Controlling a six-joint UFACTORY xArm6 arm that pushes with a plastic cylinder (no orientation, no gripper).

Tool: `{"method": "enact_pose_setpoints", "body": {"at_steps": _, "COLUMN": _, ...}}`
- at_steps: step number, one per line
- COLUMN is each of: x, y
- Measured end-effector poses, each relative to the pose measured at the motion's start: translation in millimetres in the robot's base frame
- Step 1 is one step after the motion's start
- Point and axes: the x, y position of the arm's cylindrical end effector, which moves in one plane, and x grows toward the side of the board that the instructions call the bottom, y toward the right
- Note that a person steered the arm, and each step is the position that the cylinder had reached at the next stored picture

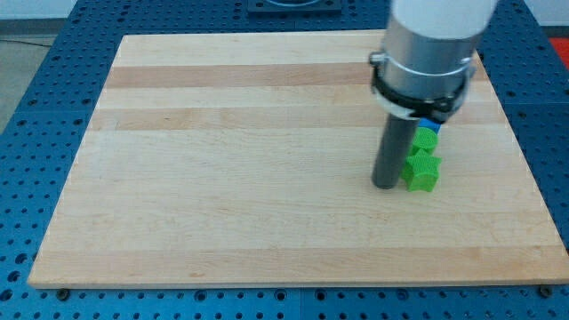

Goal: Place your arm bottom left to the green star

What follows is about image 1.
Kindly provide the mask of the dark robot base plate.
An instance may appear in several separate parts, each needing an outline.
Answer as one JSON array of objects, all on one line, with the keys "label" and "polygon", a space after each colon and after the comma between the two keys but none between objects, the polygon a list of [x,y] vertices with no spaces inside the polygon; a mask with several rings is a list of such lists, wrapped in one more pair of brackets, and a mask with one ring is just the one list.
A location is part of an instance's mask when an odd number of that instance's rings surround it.
[{"label": "dark robot base plate", "polygon": [[340,12],[341,0],[246,0],[249,13]]}]

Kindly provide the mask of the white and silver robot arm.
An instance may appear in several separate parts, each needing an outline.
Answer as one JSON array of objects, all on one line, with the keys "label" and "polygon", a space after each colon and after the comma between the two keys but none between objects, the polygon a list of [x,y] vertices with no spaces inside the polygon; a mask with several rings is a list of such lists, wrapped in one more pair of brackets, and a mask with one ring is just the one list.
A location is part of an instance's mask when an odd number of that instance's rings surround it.
[{"label": "white and silver robot arm", "polygon": [[392,116],[442,124],[463,104],[497,0],[393,0],[372,90]]}]

